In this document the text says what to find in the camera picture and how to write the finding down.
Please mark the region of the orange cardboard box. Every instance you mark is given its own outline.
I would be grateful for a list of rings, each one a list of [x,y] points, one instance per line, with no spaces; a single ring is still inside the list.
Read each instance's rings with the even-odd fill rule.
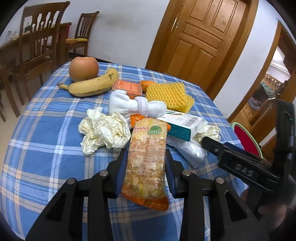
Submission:
[[[134,99],[137,96],[142,96],[143,90],[139,83],[134,83],[126,80],[116,80],[112,86],[112,90],[124,90],[130,99]]]

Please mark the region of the clear white plastic bag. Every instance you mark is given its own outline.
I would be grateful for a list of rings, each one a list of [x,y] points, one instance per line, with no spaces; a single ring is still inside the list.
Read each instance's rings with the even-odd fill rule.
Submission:
[[[207,151],[195,140],[185,141],[168,135],[166,143],[176,148],[194,169],[206,161]]]

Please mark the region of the far wooden cushioned chair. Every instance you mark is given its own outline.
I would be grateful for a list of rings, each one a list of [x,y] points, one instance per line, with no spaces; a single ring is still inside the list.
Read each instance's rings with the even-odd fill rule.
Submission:
[[[73,55],[75,57],[76,50],[80,48],[84,49],[84,57],[87,57],[91,29],[98,14],[99,11],[94,13],[82,13],[80,15],[74,38],[66,39],[66,60],[69,59],[70,50],[73,50]]]

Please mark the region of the near wooden dining chair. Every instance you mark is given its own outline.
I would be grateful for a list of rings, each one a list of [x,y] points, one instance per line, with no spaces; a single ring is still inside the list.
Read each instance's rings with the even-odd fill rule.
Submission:
[[[69,1],[27,6],[23,10],[19,34],[19,65],[12,70],[14,78],[22,82],[31,100],[28,82],[56,67],[57,37],[62,16]]]

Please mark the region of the white sock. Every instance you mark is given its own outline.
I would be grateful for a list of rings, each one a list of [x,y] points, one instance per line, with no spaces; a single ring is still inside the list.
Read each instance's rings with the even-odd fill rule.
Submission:
[[[145,117],[158,118],[167,111],[167,105],[163,101],[148,101],[143,96],[130,99],[125,90],[114,90],[109,97],[109,115],[113,113],[121,114],[126,121],[130,122],[132,114],[140,114]]]

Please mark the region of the red apple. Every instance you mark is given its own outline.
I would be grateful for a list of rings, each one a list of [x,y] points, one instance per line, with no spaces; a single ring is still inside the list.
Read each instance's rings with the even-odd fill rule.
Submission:
[[[93,57],[75,57],[69,65],[69,76],[74,82],[97,77],[99,64]]]

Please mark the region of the cream tissue paper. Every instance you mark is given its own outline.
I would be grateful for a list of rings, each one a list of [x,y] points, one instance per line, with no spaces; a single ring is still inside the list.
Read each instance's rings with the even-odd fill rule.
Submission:
[[[103,146],[119,150],[130,140],[128,122],[121,114],[106,115],[100,106],[86,113],[78,125],[79,133],[84,135],[80,143],[84,155],[89,156]]]

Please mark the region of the wooden bunk bed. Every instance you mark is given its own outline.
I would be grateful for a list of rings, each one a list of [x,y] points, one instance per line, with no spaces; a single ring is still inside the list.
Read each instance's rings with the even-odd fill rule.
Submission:
[[[259,86],[247,102],[249,111],[246,114],[250,114],[248,118],[251,124],[254,124],[267,111],[273,101],[280,97],[287,84],[288,79],[280,82],[272,75],[265,73]]]

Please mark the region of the yellow banana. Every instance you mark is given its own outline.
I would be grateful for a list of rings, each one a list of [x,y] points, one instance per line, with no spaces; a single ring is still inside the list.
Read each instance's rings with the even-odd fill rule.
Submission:
[[[117,79],[118,71],[115,68],[109,68],[104,75],[97,78],[75,82],[70,85],[63,83],[57,83],[57,85],[74,96],[89,97],[110,90]]]

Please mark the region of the orange crumpled wrapper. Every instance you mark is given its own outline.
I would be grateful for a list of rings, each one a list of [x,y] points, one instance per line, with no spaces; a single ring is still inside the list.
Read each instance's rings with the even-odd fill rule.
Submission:
[[[140,85],[142,87],[143,92],[146,92],[147,88],[150,85],[154,84],[154,81],[152,81],[152,80],[141,80],[139,83],[140,83]]]

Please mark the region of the blue plaid tablecloth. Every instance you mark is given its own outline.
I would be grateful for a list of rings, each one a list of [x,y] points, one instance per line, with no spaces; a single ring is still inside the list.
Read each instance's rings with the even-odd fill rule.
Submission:
[[[152,80],[155,83],[182,82],[186,93],[195,103],[190,114],[200,116],[220,130],[221,142],[242,148],[236,134],[214,102],[203,90],[192,83],[151,70],[126,65],[99,63],[99,76],[109,68],[118,70],[119,78],[134,83]],[[119,152],[100,147],[85,156],[81,145],[84,135],[78,125],[88,109],[102,107],[108,114],[111,92],[78,98],[57,83],[70,84],[69,63],[54,72],[35,94],[20,116],[12,134],[1,173],[1,213],[8,225],[20,238],[25,238],[39,214],[68,178],[88,179],[106,169],[116,160]],[[173,147],[174,160],[182,162],[186,170],[199,177],[223,177],[241,195],[247,188],[240,179],[218,168],[217,158],[208,153],[206,161],[193,169]],[[167,211],[156,211],[130,202],[123,196],[109,199],[109,212],[115,240],[179,240],[183,199],[174,199],[166,180],[169,199]]]

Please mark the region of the yellow foam fruit net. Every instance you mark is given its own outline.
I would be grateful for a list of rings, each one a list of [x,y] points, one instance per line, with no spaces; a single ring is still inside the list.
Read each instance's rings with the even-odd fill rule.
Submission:
[[[193,97],[188,95],[185,85],[181,82],[153,83],[147,87],[145,97],[148,101],[163,101],[167,109],[188,113],[195,103]]]

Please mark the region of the white teal medicine box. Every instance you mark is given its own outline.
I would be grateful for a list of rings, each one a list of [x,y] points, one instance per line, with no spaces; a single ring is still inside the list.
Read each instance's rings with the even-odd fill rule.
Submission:
[[[202,117],[169,109],[158,120],[171,126],[169,135],[185,141],[190,141],[208,123]]]

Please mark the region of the red green trash bin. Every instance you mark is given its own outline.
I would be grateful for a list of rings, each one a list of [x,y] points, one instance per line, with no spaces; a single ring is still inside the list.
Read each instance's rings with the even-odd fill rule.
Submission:
[[[263,158],[259,144],[243,125],[238,122],[232,122],[231,127],[247,152]]]

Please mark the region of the orange clear snack packet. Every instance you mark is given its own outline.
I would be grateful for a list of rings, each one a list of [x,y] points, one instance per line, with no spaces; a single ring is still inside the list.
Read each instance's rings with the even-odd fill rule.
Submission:
[[[165,153],[171,126],[140,114],[130,116],[132,136],[121,193],[141,206],[166,211]]]

